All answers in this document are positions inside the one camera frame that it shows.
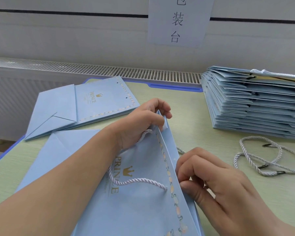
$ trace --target white radiator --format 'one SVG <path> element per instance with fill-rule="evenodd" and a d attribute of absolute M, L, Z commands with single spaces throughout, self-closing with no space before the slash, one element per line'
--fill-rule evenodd
<path fill-rule="evenodd" d="M 16 141 L 25 134 L 39 92 L 94 75 L 200 85 L 198 73 L 0 58 L 0 139 Z"/>

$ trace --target gold crown logo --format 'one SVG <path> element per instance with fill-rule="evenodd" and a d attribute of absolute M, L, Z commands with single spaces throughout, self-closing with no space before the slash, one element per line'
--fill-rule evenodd
<path fill-rule="evenodd" d="M 132 175 L 130 175 L 129 173 L 134 172 L 134 170 L 130 170 L 130 168 L 132 168 L 132 166 L 130 166 L 130 167 L 128 167 L 128 168 L 125 168 L 125 169 L 123 170 L 122 173 L 123 173 L 124 176 L 132 177 Z"/>

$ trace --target forearm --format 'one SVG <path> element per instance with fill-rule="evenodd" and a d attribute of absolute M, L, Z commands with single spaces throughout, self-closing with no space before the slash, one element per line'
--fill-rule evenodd
<path fill-rule="evenodd" d="M 115 134 L 108 128 L 100 131 L 0 204 L 0 235 L 70 235 L 119 151 Z"/>

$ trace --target loose rope handle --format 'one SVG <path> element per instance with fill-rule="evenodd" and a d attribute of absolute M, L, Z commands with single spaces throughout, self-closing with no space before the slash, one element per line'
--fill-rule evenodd
<path fill-rule="evenodd" d="M 144 131 L 142 133 L 141 138 L 137 141 L 137 143 L 141 142 L 143 140 L 143 138 L 145 137 L 145 135 L 148 134 L 148 133 L 153 133 L 153 131 L 151 129 L 148 129 L 148 130 Z M 132 183 L 135 183 L 135 182 L 142 182 L 142 183 L 148 183 L 148 184 L 151 184 L 151 185 L 155 185 L 155 186 L 167 191 L 167 187 L 164 186 L 163 184 L 158 183 L 157 181 L 147 179 L 147 178 L 134 178 L 134 179 L 130 179 L 130 180 L 127 180 L 127 181 L 124 181 L 124 182 L 120 182 L 120 181 L 118 181 L 118 180 L 116 180 L 114 178 L 114 176 L 112 174 L 112 171 L 111 171 L 111 166 L 108 169 L 108 173 L 109 173 L 109 178 L 110 178 L 111 182 L 114 183 L 115 185 L 118 185 L 118 186 L 124 186 L 124 185 L 132 184 Z"/>
<path fill-rule="evenodd" d="M 263 147 L 273 147 L 273 148 L 277 148 L 278 149 L 278 155 L 277 157 L 273 160 L 273 161 L 267 161 L 259 156 L 256 156 L 256 155 L 253 155 L 253 154 L 250 154 L 247 152 L 245 146 L 244 146 L 244 141 L 245 140 L 249 140 L 249 139 L 263 139 L 267 142 L 269 142 L 269 144 L 265 144 L 263 145 Z M 277 176 L 277 175 L 281 175 L 281 174 L 295 174 L 295 170 L 293 169 L 290 169 L 288 167 L 285 167 L 285 166 L 282 166 L 282 165 L 279 165 L 277 164 L 277 162 L 281 159 L 282 157 L 282 154 L 283 154 L 283 150 L 286 150 L 286 151 L 289 151 L 290 153 L 294 154 L 295 155 L 295 151 L 285 147 L 285 146 L 281 146 L 279 144 L 277 144 L 276 142 L 274 141 L 271 141 L 270 139 L 267 139 L 265 137 L 260 137 L 260 136 L 249 136 L 249 137 L 245 137 L 245 138 L 242 138 L 240 139 L 239 141 L 239 144 L 240 146 L 242 147 L 243 149 L 243 152 L 238 152 L 236 154 L 236 156 L 234 157 L 234 167 L 235 168 L 238 168 L 238 164 L 237 164 L 237 161 L 238 161 L 238 158 L 240 156 L 245 156 L 246 159 L 248 160 L 248 162 L 253 166 L 253 168 L 262 176 Z M 258 167 L 252 160 L 251 158 L 255 158 L 255 159 L 258 159 L 262 162 L 264 162 L 265 164 Z M 279 167 L 279 168 L 282 168 L 286 171 L 263 171 L 261 169 L 265 168 L 265 167 L 268 167 L 268 166 L 276 166 L 276 167 Z"/>

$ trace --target light green table top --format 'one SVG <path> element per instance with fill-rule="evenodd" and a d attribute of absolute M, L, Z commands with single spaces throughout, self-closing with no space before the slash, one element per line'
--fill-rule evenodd
<path fill-rule="evenodd" d="M 176 145 L 185 151 L 202 147 L 232 165 L 234 156 L 241 152 L 240 138 L 252 135 L 213 129 L 203 93 L 150 88 L 143 83 L 128 82 L 127 86 L 140 103 L 158 97 L 165 99 L 171 105 L 173 118 L 169 120 L 169 125 Z M 120 118 L 116 117 L 76 129 L 102 129 Z M 295 141 L 268 138 L 295 150 Z M 28 142 L 21 141 L 0 160 L 0 202 L 16 190 L 47 139 L 48 137 L 42 137 Z M 245 142 L 248 152 L 267 160 L 275 158 L 277 149 L 263 148 L 262 144 L 264 144 L 262 141 Z M 280 163 L 295 168 L 295 156 L 284 152 Z M 249 165 L 244 157 L 239 159 L 239 168 L 247 174 L 271 210 L 284 222 L 295 226 L 295 175 L 263 177 Z M 199 214 L 205 234 L 218 235 L 201 210 Z"/>

